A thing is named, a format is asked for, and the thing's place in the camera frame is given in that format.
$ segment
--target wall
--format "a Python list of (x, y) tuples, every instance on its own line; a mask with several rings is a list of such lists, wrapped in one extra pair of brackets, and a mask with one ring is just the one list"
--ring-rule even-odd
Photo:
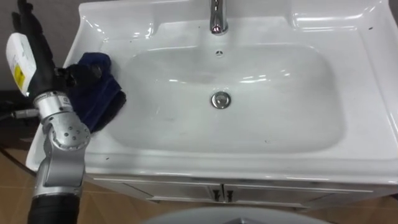
[[(34, 5), (34, 14), (43, 26), (57, 66), (63, 65), (77, 32), (78, 6), (88, 1), (95, 0), (28, 0)], [(13, 32), (11, 12), (16, 9), (16, 0), (0, 1), (0, 90), (17, 88), (6, 60), (7, 39)]]

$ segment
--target blue cloth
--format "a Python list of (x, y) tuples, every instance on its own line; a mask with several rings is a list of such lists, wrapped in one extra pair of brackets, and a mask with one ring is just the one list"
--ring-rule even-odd
[[(93, 132), (97, 124), (101, 122), (101, 119), (107, 119), (103, 118), (103, 115), (108, 110), (109, 104), (121, 91), (121, 87), (111, 74), (111, 59), (106, 54), (84, 53), (78, 64), (88, 67), (96, 65), (102, 72), (101, 78), (96, 83), (90, 86), (77, 86), (76, 88), (72, 88), (68, 93), (76, 114), (87, 125), (90, 131)], [(125, 94), (123, 95), (124, 101), (118, 110), (126, 100)]]

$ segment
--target white sink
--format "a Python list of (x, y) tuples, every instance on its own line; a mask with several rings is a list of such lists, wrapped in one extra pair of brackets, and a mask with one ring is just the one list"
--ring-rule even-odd
[[(80, 6), (65, 65), (104, 52), (127, 94), (93, 136), (90, 172), (344, 175), (373, 161), (396, 176), (398, 30), (388, 1), (228, 0), (226, 8), (229, 30), (215, 36), (210, 0)], [(223, 110), (210, 103), (218, 91), (231, 96)], [(41, 140), (39, 131), (34, 150)]]
[[(210, 44), (151, 49), (134, 53), (118, 73), (119, 82), (128, 83), (123, 86), (128, 104), (109, 126), (109, 134), (126, 146), (302, 152), (328, 148), (344, 134), (335, 74), (310, 47)], [(232, 103), (226, 109), (210, 103), (217, 91), (230, 94)]]

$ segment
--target faucet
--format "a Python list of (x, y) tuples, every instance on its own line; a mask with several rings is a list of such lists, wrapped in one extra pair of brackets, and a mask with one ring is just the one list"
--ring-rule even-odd
[(225, 0), (210, 0), (211, 16), (210, 31), (214, 35), (223, 35), (228, 31), (228, 23), (226, 21)]

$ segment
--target gray object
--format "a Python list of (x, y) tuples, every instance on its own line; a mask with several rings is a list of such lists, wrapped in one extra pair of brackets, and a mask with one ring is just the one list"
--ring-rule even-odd
[(228, 31), (226, 6), (224, 0), (211, 1), (210, 31), (214, 35), (223, 35)]
[(264, 208), (198, 208), (162, 215), (145, 224), (190, 223), (190, 224), (327, 224), (289, 212)]
[(217, 109), (225, 109), (231, 104), (231, 96), (226, 92), (219, 91), (211, 97), (210, 102)]
[(45, 159), (37, 172), (34, 197), (81, 194), (85, 150), (90, 132), (73, 112), (69, 99), (59, 92), (44, 93), (34, 101), (40, 111)]
[(39, 111), (37, 109), (19, 110), (12, 112), (11, 115), (15, 119), (34, 118), (39, 115)]

